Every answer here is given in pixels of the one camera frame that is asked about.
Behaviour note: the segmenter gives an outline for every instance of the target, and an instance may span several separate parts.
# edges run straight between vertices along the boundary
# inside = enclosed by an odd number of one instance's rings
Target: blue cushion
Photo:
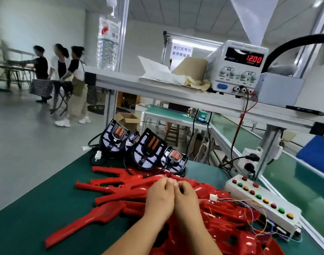
[[[324,136],[315,136],[298,152],[297,158],[324,173]]]

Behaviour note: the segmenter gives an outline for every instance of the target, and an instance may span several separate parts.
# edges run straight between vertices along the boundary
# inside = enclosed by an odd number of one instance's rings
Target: wooden stool
[[[175,143],[175,146],[179,143],[179,135],[180,135],[180,125],[177,124],[176,128],[171,127],[167,130],[167,133],[165,134],[164,141],[169,141]]]

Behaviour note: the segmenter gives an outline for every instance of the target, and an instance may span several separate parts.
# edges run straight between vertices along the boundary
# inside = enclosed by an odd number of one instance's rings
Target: plastic water bottle
[[[120,20],[116,9],[117,0],[106,0],[105,15],[99,17],[97,67],[114,71],[117,64]]]

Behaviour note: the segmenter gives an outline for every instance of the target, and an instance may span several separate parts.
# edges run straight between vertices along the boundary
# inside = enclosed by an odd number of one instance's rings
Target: bottle cap
[[[111,6],[111,7],[117,6],[117,0],[106,0],[106,3],[108,4],[108,6]]]

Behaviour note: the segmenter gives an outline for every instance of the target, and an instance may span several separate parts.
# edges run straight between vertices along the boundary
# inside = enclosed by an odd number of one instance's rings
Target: white sneaker
[[[71,126],[70,120],[68,120],[66,118],[64,118],[61,121],[55,121],[54,124],[59,126],[59,127],[70,127]]]
[[[83,119],[78,121],[79,123],[89,123],[91,122],[90,118],[88,116],[85,116]]]

